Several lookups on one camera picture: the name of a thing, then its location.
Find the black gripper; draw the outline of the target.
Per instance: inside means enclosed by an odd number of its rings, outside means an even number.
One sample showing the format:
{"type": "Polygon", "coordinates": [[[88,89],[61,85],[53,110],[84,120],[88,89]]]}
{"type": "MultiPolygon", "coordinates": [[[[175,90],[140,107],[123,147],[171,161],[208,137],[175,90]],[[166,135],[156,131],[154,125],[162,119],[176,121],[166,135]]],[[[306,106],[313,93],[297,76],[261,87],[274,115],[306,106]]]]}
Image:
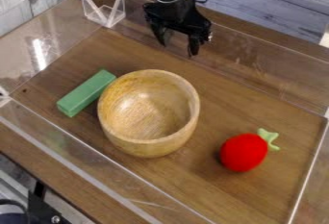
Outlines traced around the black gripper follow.
{"type": "Polygon", "coordinates": [[[188,35],[187,52],[190,56],[199,53],[200,43],[211,40],[211,21],[198,12],[191,0],[170,4],[144,3],[145,20],[152,33],[163,46],[167,46],[174,31],[188,35]]]}

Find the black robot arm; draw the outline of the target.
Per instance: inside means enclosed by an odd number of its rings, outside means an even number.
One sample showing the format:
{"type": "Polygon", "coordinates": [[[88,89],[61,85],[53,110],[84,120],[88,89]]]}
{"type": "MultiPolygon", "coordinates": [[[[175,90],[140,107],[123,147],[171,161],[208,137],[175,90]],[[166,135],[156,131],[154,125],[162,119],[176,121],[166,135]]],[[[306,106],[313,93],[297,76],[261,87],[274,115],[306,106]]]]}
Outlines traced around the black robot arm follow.
{"type": "Polygon", "coordinates": [[[145,21],[166,46],[174,32],[187,35],[187,54],[196,56],[199,46],[212,39],[211,21],[198,12],[196,3],[208,0],[155,0],[143,5],[145,21]]]}

